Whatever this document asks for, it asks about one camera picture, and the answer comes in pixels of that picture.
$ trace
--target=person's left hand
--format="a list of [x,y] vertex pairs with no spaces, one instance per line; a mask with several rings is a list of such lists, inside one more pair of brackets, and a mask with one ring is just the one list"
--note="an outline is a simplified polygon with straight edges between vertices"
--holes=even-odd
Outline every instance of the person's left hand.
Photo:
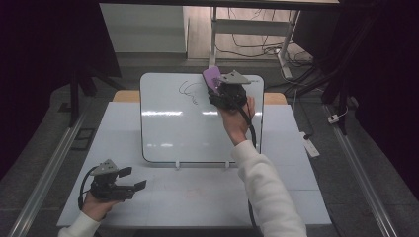
[[101,201],[88,192],[81,210],[90,218],[100,222],[111,211],[112,206],[120,202],[120,200]]

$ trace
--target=metal frame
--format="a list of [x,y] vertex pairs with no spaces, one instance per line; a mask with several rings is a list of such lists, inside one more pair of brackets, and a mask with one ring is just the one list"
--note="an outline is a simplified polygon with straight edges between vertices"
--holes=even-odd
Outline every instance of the metal frame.
[[42,206],[43,200],[45,199],[49,191],[49,188],[55,180],[56,174],[58,173],[58,170],[61,167],[62,162],[67,156],[71,143],[73,142],[74,137],[77,135],[77,132],[81,124],[83,123],[88,110],[90,109],[91,104],[92,99],[88,98],[85,108],[81,113],[79,119],[75,122],[75,124],[72,127],[69,127],[65,130],[58,146],[52,154],[51,159],[49,160],[48,164],[43,170],[43,173],[40,179],[38,180],[37,185],[35,186],[30,197],[28,198],[28,201],[26,202],[24,208],[19,214],[19,217],[16,219],[16,222],[8,235],[9,237],[27,235],[32,223],[34,222],[35,217],[38,214],[38,211]]
[[286,79],[293,78],[287,60],[285,59],[287,48],[293,36],[296,19],[299,11],[293,11],[293,16],[289,22],[268,22],[251,20],[231,20],[218,19],[216,17],[216,7],[211,9],[211,42],[209,51],[209,67],[215,66],[215,39],[216,34],[242,34],[242,35],[263,35],[263,36],[282,36],[285,37],[281,50],[277,54],[280,60],[281,70]]
[[[323,106],[323,109],[328,116],[331,116],[327,106]],[[388,216],[388,213],[386,212],[381,199],[374,189],[373,184],[367,175],[367,172],[364,170],[363,164],[358,158],[358,154],[352,146],[351,141],[347,135],[343,134],[339,126],[333,125],[333,130],[342,147],[342,150],[345,153],[346,158],[348,159],[348,163],[352,169],[352,172],[354,173],[354,176],[357,179],[362,192],[364,193],[364,197],[366,198],[367,203],[370,205],[370,208],[373,211],[373,215],[376,218],[382,236],[397,237],[397,231],[395,230],[394,225]]]

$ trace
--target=table surface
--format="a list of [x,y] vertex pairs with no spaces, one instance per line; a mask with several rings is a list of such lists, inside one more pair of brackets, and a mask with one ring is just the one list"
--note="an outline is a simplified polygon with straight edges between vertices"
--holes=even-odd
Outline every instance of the table surface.
[[[265,100],[270,104],[264,105],[262,153],[276,166],[304,223],[330,224],[291,107],[284,105],[281,94],[265,95],[272,100]],[[119,168],[132,167],[132,174],[119,178],[118,185],[147,180],[147,187],[133,199],[115,206],[103,220],[104,226],[250,227],[247,195],[233,165],[227,169],[219,165],[193,168],[181,165],[178,170],[174,164],[149,163],[141,157],[140,106],[138,91],[119,91],[115,102],[109,103],[57,225],[71,225],[77,217],[75,200],[87,171],[106,159],[113,159]]]

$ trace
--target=metal pole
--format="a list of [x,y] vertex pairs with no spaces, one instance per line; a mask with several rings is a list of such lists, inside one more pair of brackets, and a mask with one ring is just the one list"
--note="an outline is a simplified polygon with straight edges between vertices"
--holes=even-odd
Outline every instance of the metal pole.
[[209,68],[215,66],[216,7],[212,7]]

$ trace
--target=black cable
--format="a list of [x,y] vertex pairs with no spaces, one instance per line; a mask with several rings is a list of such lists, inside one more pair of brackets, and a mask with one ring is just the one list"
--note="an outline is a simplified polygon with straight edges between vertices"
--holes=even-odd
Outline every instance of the black cable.
[[[249,112],[249,115],[246,115],[243,108],[241,108],[239,105],[237,105],[237,103],[234,101],[234,99],[228,93],[226,93],[225,91],[223,93],[225,94],[229,103],[231,103],[240,112],[240,114],[243,116],[244,120],[246,121],[247,125],[249,125],[250,133],[252,135],[252,143],[253,143],[253,146],[256,149],[256,131],[255,131],[255,127],[252,124],[250,110],[249,110],[249,104],[246,103],[247,108],[248,108],[248,112]],[[253,215],[253,207],[252,207],[252,204],[250,203],[249,199],[247,200],[247,205],[248,205],[250,221],[252,222],[253,229],[257,232],[257,234],[260,237],[263,237],[264,235],[262,233],[261,228],[259,226],[257,226],[257,224],[256,224],[255,216]]]
[[[233,10],[232,10],[231,8],[228,8],[228,11],[227,11],[227,13],[228,13],[228,19],[231,19],[231,16],[230,16],[230,11],[231,11],[231,13],[234,15],[234,19],[236,19],[237,17],[236,17],[235,13],[233,12]],[[262,12],[262,9],[259,9],[257,12],[258,12],[258,15],[257,15],[256,17],[259,17],[260,13]],[[273,16],[272,16],[271,21],[273,21],[273,20],[274,20],[275,13],[276,13],[276,10],[274,10],[274,14],[273,14]],[[266,51],[265,51],[265,49],[264,49],[264,47],[265,47],[265,46],[274,46],[275,48],[278,48],[281,44],[283,44],[283,42],[266,44],[266,41],[267,41],[267,39],[268,39],[268,36],[267,36],[267,37],[265,38],[265,41],[263,42],[263,44],[260,44],[260,45],[240,45],[240,44],[238,44],[238,43],[236,42],[234,34],[231,34],[231,36],[232,36],[232,38],[233,38],[233,42],[234,42],[234,44],[235,44],[236,46],[238,46],[238,47],[262,47],[262,50],[263,50],[265,53],[266,53]]]
[[259,56],[266,55],[265,53],[256,54],[256,55],[245,55],[245,54],[241,54],[241,53],[233,52],[233,51],[224,51],[224,50],[219,49],[216,45],[215,45],[215,48],[216,48],[216,50],[218,50],[220,52],[231,53],[231,54],[235,54],[235,55],[239,55],[239,56],[244,56],[244,57],[259,57]]
[[305,140],[307,140],[309,137],[311,137],[311,136],[313,136],[313,135],[314,135],[314,127],[313,127],[313,124],[311,123],[310,118],[308,117],[307,112],[305,111],[304,106],[302,105],[302,102],[301,102],[301,98],[300,98],[300,97],[298,97],[298,101],[299,101],[299,105],[300,105],[300,106],[301,106],[301,108],[302,108],[302,111],[304,112],[305,117],[307,118],[308,125],[310,126],[310,129],[311,129],[311,133],[306,133],[306,134],[305,134],[304,139],[305,139]]
[[313,73],[314,71],[315,71],[315,67],[314,66],[311,66],[310,68],[308,68],[301,76],[299,76],[298,78],[296,78],[296,79],[294,79],[294,80],[292,80],[292,81],[289,81],[289,80],[286,80],[286,81],[288,81],[288,82],[290,82],[292,85],[290,86],[290,87],[288,87],[287,88],[287,90],[284,92],[284,95],[286,96],[286,97],[289,97],[290,95],[289,95],[289,92],[292,90],[292,89],[294,89],[294,88],[296,88],[296,87],[298,87],[298,86],[303,86],[303,85],[301,85],[301,82],[303,82],[305,79],[307,79],[308,78],[308,76],[309,75],[311,75],[311,73]]
[[[88,192],[88,191],[83,192],[83,190],[84,190],[84,185],[86,184],[87,178],[89,177],[90,173],[92,173],[92,171],[93,171],[93,170],[95,170],[96,168],[98,168],[98,167],[97,167],[97,166],[95,166],[95,167],[93,167],[92,169],[90,169],[90,170],[87,172],[87,174],[84,176],[83,181],[81,182],[81,186],[80,186],[80,195],[79,195],[79,198],[78,198],[78,201],[77,201],[77,202],[78,202],[78,206],[79,206],[79,209],[80,209],[80,210],[83,208],[83,203],[84,203],[84,201],[83,201],[83,194]],[[101,235],[101,234],[99,234],[99,232],[98,232],[98,231],[95,231],[94,236],[96,236],[96,237],[102,237],[102,235]]]

